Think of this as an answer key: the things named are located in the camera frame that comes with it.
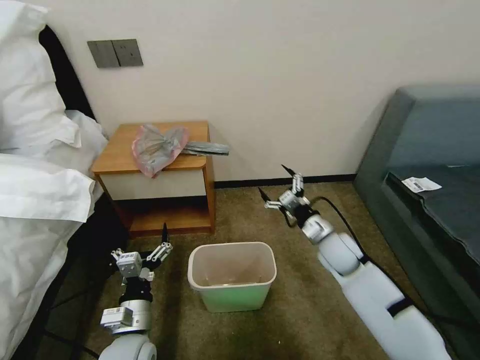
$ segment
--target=wastebasket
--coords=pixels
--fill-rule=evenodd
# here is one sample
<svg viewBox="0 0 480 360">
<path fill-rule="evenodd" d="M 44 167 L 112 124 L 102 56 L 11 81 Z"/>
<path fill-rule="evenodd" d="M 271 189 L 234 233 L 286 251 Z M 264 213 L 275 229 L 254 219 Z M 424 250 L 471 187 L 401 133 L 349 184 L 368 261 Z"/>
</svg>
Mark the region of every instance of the wastebasket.
<svg viewBox="0 0 480 360">
<path fill-rule="evenodd" d="M 188 259 L 188 282 L 211 313 L 258 310 L 277 277 L 264 242 L 202 245 Z"/>
</svg>

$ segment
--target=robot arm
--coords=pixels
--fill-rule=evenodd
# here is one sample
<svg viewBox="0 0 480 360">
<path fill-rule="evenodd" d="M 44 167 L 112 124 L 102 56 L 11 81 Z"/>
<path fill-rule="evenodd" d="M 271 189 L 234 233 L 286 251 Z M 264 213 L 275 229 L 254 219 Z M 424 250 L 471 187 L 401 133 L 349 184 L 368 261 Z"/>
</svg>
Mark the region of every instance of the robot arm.
<svg viewBox="0 0 480 360">
<path fill-rule="evenodd" d="M 153 296 L 150 283 L 154 270 L 172 251 L 167 225 L 163 224 L 162 243 L 152 252 L 111 252 L 116 266 L 123 276 L 125 292 L 118 307 L 105 309 L 100 324 L 112 334 L 122 335 L 115 339 L 100 355 L 100 360 L 152 360 L 156 359 L 157 348 L 149 338 L 151 328 L 151 303 Z"/>
<path fill-rule="evenodd" d="M 338 281 L 343 294 L 387 355 L 395 360 L 450 359 L 442 337 L 427 318 L 371 261 L 360 244 L 346 233 L 336 233 L 312 209 L 304 196 L 302 175 L 283 167 L 293 177 L 292 187 L 277 201 L 271 201 L 259 188 L 265 208 L 280 210 L 288 226 L 293 227 L 296 222 L 318 247 L 318 260 Z"/>
</svg>

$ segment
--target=nightstand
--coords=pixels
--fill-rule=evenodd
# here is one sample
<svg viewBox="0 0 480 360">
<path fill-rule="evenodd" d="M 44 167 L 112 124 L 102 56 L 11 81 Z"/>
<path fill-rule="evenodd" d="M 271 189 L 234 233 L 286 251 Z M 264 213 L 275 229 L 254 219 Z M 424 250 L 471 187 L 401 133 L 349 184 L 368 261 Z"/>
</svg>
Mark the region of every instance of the nightstand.
<svg viewBox="0 0 480 360">
<path fill-rule="evenodd" d="M 207 121 L 159 122 L 189 130 L 189 141 L 210 141 Z M 132 142 L 141 124 L 122 124 L 91 168 L 132 237 L 215 231 L 214 171 L 211 156 L 180 154 L 149 178 L 137 168 Z"/>
</svg>

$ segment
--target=light switch panel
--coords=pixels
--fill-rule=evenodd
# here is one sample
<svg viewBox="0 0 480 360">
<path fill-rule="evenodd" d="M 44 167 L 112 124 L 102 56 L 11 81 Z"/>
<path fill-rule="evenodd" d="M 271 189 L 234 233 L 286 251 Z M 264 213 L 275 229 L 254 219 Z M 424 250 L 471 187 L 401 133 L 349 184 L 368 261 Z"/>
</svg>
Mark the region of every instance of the light switch panel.
<svg viewBox="0 0 480 360">
<path fill-rule="evenodd" d="M 97 68 L 118 68 L 119 59 L 110 40 L 87 41 Z"/>
<path fill-rule="evenodd" d="M 137 40 L 112 40 L 111 43 L 121 67 L 144 65 Z"/>
</svg>

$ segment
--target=pink plastic bag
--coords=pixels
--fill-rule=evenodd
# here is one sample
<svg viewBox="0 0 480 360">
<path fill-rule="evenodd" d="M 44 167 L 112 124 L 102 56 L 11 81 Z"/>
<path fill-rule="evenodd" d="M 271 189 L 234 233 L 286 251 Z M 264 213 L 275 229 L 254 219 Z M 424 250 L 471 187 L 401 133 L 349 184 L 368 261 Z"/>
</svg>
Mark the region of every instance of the pink plastic bag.
<svg viewBox="0 0 480 360">
<path fill-rule="evenodd" d="M 174 127 L 163 135 L 151 124 L 144 124 L 138 130 L 131 144 L 133 158 L 138 169 L 149 178 L 174 162 L 189 141 L 185 127 Z"/>
</svg>

